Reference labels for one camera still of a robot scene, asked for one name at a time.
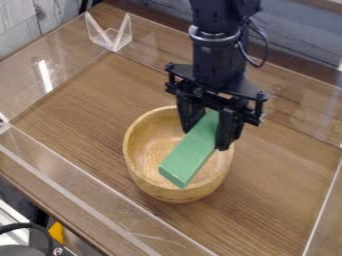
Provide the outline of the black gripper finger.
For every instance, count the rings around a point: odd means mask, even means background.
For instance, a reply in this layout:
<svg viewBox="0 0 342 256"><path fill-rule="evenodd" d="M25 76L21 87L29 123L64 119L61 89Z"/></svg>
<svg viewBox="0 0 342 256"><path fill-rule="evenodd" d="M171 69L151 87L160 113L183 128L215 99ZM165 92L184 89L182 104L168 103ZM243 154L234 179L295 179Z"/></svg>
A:
<svg viewBox="0 0 342 256"><path fill-rule="evenodd" d="M206 114L206 107L199 99L183 96L176 97L176 106L182 129L188 133Z"/></svg>
<svg viewBox="0 0 342 256"><path fill-rule="evenodd" d="M244 121L242 115L232 109L224 108L219 111L215 148L226 151L235 140L239 139Z"/></svg>

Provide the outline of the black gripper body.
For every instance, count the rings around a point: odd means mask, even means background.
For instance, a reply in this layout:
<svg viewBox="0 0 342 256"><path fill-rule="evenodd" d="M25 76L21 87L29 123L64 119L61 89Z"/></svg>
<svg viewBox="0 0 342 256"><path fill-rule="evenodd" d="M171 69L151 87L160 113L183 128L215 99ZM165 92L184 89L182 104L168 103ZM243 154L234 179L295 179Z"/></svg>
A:
<svg viewBox="0 0 342 256"><path fill-rule="evenodd" d="M258 125L268 95L246 78L246 64L262 67L247 55L248 28L232 34L208 33L191 25L192 63L165 65L167 91L176 97L196 98L206 108L235 110L243 121Z"/></svg>

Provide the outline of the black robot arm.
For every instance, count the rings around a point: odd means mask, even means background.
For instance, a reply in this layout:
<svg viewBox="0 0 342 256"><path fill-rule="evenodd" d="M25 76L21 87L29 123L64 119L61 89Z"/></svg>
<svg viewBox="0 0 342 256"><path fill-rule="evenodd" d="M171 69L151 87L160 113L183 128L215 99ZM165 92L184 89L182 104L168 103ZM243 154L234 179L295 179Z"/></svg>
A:
<svg viewBox="0 0 342 256"><path fill-rule="evenodd" d="M248 32L260 32L251 17L260 0L190 0L192 62L165 65L165 91L176 96L182 128L194 129L208 109L218 112L215 148L224 151L239 139L246 124L263 121L267 93L246 76Z"/></svg>

